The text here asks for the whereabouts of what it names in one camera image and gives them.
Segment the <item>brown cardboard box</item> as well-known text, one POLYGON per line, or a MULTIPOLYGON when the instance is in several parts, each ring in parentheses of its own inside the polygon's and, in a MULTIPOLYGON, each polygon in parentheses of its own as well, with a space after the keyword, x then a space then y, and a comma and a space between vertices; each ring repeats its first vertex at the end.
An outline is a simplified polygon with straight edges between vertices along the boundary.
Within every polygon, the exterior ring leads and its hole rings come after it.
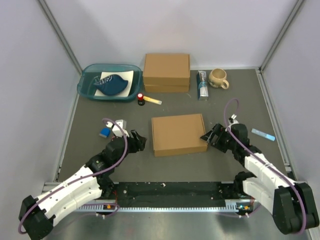
POLYGON ((201 139, 206 133, 202 114, 153 117, 152 143, 155 157, 169 157, 206 152, 201 139))

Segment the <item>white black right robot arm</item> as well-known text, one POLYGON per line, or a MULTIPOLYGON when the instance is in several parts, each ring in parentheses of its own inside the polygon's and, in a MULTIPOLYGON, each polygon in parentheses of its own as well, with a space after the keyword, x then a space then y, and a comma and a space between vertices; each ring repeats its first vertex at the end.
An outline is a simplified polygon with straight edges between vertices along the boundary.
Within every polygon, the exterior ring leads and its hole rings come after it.
POLYGON ((257 200, 272 215, 281 233, 297 234, 320 225, 312 188, 279 172, 250 143, 244 124, 233 120, 224 127, 217 123, 201 139, 223 153, 232 152, 234 159, 246 169, 235 176, 234 194, 257 200))

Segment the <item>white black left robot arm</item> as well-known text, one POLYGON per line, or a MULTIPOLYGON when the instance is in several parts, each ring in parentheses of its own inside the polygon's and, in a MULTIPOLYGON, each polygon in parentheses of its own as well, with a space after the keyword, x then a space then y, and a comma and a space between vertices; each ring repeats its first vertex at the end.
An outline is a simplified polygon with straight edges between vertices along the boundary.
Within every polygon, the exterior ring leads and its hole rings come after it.
POLYGON ((114 136, 67 180, 37 197, 25 197, 18 215, 18 232, 41 240, 79 207, 100 197, 109 198, 114 191, 110 175, 128 154, 143 151, 146 142, 147 138, 135 130, 125 137, 114 136))

